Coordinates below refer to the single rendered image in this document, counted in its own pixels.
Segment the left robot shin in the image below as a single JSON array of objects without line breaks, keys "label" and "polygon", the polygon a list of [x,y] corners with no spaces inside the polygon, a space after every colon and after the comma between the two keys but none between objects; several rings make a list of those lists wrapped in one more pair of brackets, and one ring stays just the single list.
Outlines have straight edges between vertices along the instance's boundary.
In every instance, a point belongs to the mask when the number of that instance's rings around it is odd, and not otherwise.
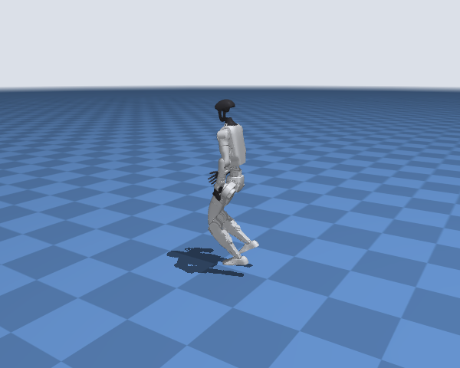
[{"label": "left robot shin", "polygon": [[[235,259],[240,259],[240,253],[232,242],[232,237],[230,237],[226,228],[220,228],[217,222],[212,222],[208,230],[216,241],[225,248]],[[240,255],[240,256],[239,256]]]}]

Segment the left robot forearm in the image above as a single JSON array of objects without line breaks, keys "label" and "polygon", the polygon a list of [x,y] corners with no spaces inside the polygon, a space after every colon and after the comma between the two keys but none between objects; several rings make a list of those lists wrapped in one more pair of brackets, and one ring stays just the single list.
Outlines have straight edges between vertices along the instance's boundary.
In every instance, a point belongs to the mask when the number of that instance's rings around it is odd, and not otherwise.
[{"label": "left robot forearm", "polygon": [[217,191],[219,191],[219,187],[221,186],[224,187],[227,173],[228,173],[228,170],[225,168],[224,159],[221,158],[218,160],[218,177],[216,180],[216,184],[214,185],[214,188]]}]

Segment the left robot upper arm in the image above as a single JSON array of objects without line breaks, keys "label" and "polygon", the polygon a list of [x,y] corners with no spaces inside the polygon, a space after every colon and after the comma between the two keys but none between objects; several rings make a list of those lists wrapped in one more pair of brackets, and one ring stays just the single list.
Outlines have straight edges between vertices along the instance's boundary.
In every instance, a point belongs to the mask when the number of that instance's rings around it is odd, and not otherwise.
[{"label": "left robot upper arm", "polygon": [[228,129],[223,129],[217,132],[219,151],[222,155],[221,158],[224,159],[225,167],[228,167],[231,164],[231,160],[229,159],[229,147],[228,147],[229,138],[230,138],[230,133]]}]

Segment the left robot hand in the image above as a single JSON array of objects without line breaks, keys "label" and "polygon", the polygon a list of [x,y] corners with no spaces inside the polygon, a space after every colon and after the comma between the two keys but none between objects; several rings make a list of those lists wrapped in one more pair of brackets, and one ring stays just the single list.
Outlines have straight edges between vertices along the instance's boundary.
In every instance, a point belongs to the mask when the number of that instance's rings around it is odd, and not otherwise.
[{"label": "left robot hand", "polygon": [[212,193],[212,194],[216,197],[216,199],[217,199],[218,201],[221,200],[221,196],[219,195],[219,193],[222,192],[222,188],[223,188],[222,186],[219,187],[219,188],[218,188],[218,191],[214,188],[214,192]]}]

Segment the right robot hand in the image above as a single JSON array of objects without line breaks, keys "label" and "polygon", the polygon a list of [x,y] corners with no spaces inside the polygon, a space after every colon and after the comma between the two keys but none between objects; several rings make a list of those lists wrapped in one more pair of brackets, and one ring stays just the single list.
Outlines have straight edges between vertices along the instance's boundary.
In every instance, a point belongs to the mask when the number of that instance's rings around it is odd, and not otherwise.
[{"label": "right robot hand", "polygon": [[[214,176],[215,176],[215,178],[214,178],[215,181],[213,182],[213,183],[215,183],[215,182],[216,182],[216,179],[217,179],[217,177],[218,177],[218,173],[219,173],[219,172],[218,172],[218,171],[214,171],[214,172],[211,172],[210,174],[213,174],[213,173],[215,173],[215,175],[214,175]],[[230,173],[230,172],[228,172],[226,175],[228,175],[229,173]],[[211,178],[213,178],[214,176],[211,176],[211,177],[208,178],[208,179],[211,179]],[[213,181],[214,179],[212,179],[211,181]],[[211,181],[209,181],[209,182],[211,182]],[[213,183],[211,183],[211,184],[213,184]]]}]

